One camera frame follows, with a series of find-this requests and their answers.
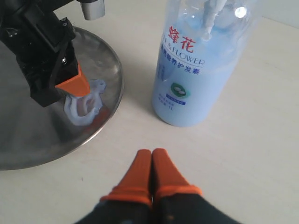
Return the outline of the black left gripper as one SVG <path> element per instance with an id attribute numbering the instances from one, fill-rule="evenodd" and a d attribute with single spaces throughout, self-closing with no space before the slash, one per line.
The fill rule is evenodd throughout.
<path id="1" fill-rule="evenodd" d="M 16 56 L 30 87 L 30 96 L 47 107 L 62 97 L 90 93 L 90 85 L 75 57 L 75 32 L 67 18 L 54 11 L 68 0 L 2 0 L 0 40 Z"/>

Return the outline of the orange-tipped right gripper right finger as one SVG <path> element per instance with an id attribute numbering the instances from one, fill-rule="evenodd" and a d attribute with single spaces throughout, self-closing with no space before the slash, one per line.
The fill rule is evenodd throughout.
<path id="1" fill-rule="evenodd" d="M 176 168 L 167 151 L 152 152 L 153 205 L 155 224 L 238 224 L 202 196 Z"/>

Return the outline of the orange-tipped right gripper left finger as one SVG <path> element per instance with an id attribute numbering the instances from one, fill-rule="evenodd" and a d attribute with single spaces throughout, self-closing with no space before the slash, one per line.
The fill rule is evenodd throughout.
<path id="1" fill-rule="evenodd" d="M 112 191 L 78 224 L 149 224 L 152 198 L 150 193 L 151 151 L 138 150 L 122 178 Z"/>

